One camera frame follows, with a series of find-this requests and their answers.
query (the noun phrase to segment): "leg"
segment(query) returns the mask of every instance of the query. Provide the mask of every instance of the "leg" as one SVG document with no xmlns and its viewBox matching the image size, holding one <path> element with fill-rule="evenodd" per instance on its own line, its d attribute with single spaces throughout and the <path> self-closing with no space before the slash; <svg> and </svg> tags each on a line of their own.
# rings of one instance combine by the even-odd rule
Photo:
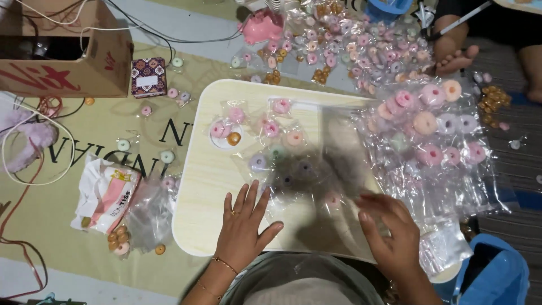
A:
<svg viewBox="0 0 542 305">
<path fill-rule="evenodd" d="M 459 16 L 445 15 L 440 17 L 435 22 L 434 31 L 440 31 L 450 24 L 459 20 Z M 448 31 L 439 38 L 433 47 L 435 53 L 436 75 L 446 75 L 454 73 L 460 69 L 470 66 L 474 57 L 478 54 L 478 46 L 470 46 L 463 54 L 461 46 L 467 38 L 469 26 L 467 23 L 462 23 L 451 31 Z"/>
<path fill-rule="evenodd" d="M 542 45 L 524 47 L 518 56 L 529 81 L 527 97 L 542 103 Z"/>
</svg>

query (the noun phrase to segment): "bracelet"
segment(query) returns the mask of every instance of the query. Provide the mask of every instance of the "bracelet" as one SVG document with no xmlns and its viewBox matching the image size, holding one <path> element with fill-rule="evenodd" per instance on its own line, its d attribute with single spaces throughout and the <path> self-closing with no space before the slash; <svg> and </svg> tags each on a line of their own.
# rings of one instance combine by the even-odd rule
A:
<svg viewBox="0 0 542 305">
<path fill-rule="evenodd" d="M 230 268 L 234 273 L 235 275 L 239 275 L 239 272 L 235 271 L 235 269 L 233 269 L 230 265 L 228 265 L 228 263 L 226 263 L 225 261 L 221 260 L 220 257 L 213 257 L 213 260 L 216 261 L 216 262 L 221 262 L 222 264 L 228 266 L 228 268 Z"/>
<path fill-rule="evenodd" d="M 205 291 L 206 293 L 212 295 L 213 297 L 215 297 L 217 300 L 221 300 L 222 299 L 222 296 L 221 295 L 215 295 L 214 293 L 210 292 L 207 290 L 207 288 L 205 288 L 205 286 L 199 282 L 199 280 L 197 281 L 197 284 L 203 289 L 203 291 Z"/>
</svg>

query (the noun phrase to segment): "small patterned notebook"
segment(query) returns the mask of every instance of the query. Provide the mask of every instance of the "small patterned notebook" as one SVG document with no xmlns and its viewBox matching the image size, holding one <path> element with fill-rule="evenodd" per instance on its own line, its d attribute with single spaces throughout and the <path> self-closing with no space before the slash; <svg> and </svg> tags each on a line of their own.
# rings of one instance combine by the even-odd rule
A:
<svg viewBox="0 0 542 305">
<path fill-rule="evenodd" d="M 166 95 L 165 66 L 165 60 L 161 57 L 132 61 L 132 95 L 135 98 Z"/>
</svg>

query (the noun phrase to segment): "white cable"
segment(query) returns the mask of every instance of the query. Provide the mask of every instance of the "white cable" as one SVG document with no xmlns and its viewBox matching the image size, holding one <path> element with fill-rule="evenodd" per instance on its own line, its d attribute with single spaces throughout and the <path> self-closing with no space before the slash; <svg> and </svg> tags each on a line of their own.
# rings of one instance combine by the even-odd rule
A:
<svg viewBox="0 0 542 305">
<path fill-rule="evenodd" d="M 63 25 L 65 25 L 65 26 L 68 26 L 68 25 L 70 25 L 70 24 L 75 23 L 75 22 L 77 21 L 77 19 L 79 19 L 79 15 L 81 14 L 81 10 L 83 10 L 83 6 L 85 5 L 85 3 L 87 3 L 88 0 L 84 0 L 84 1 L 81 3 L 81 6 L 79 7 L 79 11 L 77 12 L 77 15 L 76 15 L 75 18 L 74 18 L 72 21 L 70 21 L 70 22 L 60 22 L 60 21 L 53 20 L 53 19 L 47 17 L 46 15 L 44 15 L 44 14 L 38 12 L 36 9 L 32 8 L 32 7 L 29 6 L 28 4 L 23 3 L 21 0 L 15 0 L 15 1 L 21 3 L 21 4 L 24 5 L 25 7 L 29 8 L 30 10 L 32 10 L 32 11 L 36 12 L 37 14 L 43 16 L 44 18 L 47 18 L 47 19 L 51 20 L 51 21 L 54 22 L 54 23 L 63 24 Z"/>
<path fill-rule="evenodd" d="M 72 157 L 70 158 L 68 167 L 67 167 L 66 170 L 62 173 L 62 175 L 60 175 L 60 177 L 58 177 L 57 179 L 52 180 L 52 181 L 50 181 L 50 182 L 47 182 L 47 183 L 27 183 L 27 182 L 24 182 L 24 181 L 20 181 L 20 180 L 15 179 L 15 178 L 11 175 L 11 173 L 8 171 L 8 167 L 5 165 L 5 140 L 9 137 L 9 135 L 10 135 L 14 130 L 16 130 L 16 129 L 17 129 L 19 126 L 21 126 L 24 122 L 26 122 L 26 121 L 28 121 L 29 119 L 32 118 L 32 117 L 29 117 L 28 119 L 22 120 L 22 121 L 20 121 L 18 124 L 16 124 L 15 126 L 13 126 L 13 128 L 11 128 L 11 129 L 8 131 L 8 133 L 5 134 L 4 139 L 2 140 L 2 163 L 3 163 L 3 165 L 4 165 L 4 170 L 5 170 L 5 172 L 8 174 L 8 177 L 9 177 L 10 179 L 12 179 L 13 181 L 15 181 L 15 182 L 17 182 L 17 183 L 23 184 L 23 185 L 36 185 L 36 186 L 42 186 L 42 185 L 49 185 L 49 184 L 51 184 L 51 183 L 54 183 L 54 182 L 60 180 L 60 178 L 64 177 L 64 176 L 68 173 L 69 169 L 72 167 L 73 159 L 74 159 L 74 157 L 75 157 L 75 140 L 74 140 L 74 138 L 73 138 L 73 136 L 72 136 L 72 133 L 69 132 L 69 130 L 68 130 L 66 127 L 62 126 L 62 124 L 60 124 L 60 123 L 58 123 L 58 122 L 55 122 L 54 120 L 50 119 L 48 116 L 43 115 L 43 114 L 41 114 L 40 112 L 38 112 L 38 111 L 36 111 L 36 110 L 34 110 L 34 109 L 30 108 L 30 107 L 27 107 L 27 106 L 23 105 L 22 103 L 19 104 L 19 107 L 23 107 L 23 108 L 25 108 L 25 109 L 27 109 L 27 110 L 32 111 L 32 113 L 33 113 L 32 117 L 33 117 L 34 115 L 38 115 L 38 116 L 44 117 L 45 119 L 51 121 L 53 124 L 55 124 L 57 127 L 59 127 L 59 129 L 64 130 L 64 131 L 68 134 L 70 140 L 72 140 Z"/>
<path fill-rule="evenodd" d="M 100 31 L 121 31 L 121 30 L 131 30 L 131 29 L 137 29 L 137 28 L 140 28 L 142 27 L 143 24 L 140 24 L 138 26 L 135 26 L 135 27 L 129 27 L 129 28 L 120 28 L 120 29 L 100 29 L 100 28 L 93 28 L 93 27 L 86 27 L 86 28 L 83 28 L 83 30 L 81 31 L 81 35 L 79 36 L 79 46 L 81 47 L 81 51 L 85 51 L 83 49 L 83 33 L 90 29 L 90 30 L 100 30 Z"/>
</svg>

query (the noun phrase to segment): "foot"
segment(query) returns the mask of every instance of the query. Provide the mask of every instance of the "foot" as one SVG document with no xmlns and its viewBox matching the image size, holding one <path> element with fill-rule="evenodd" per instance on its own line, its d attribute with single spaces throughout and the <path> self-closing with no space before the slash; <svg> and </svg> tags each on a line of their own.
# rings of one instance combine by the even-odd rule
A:
<svg viewBox="0 0 542 305">
<path fill-rule="evenodd" d="M 542 89 L 538 90 L 530 90 L 527 93 L 527 98 L 530 101 L 533 101 L 535 103 L 541 103 L 542 104 Z"/>
<path fill-rule="evenodd" d="M 470 66 L 478 55 L 478 51 L 478 46 L 470 46 L 464 54 L 457 50 L 454 55 L 448 55 L 443 61 L 437 63 L 435 74 L 442 76 Z"/>
</svg>

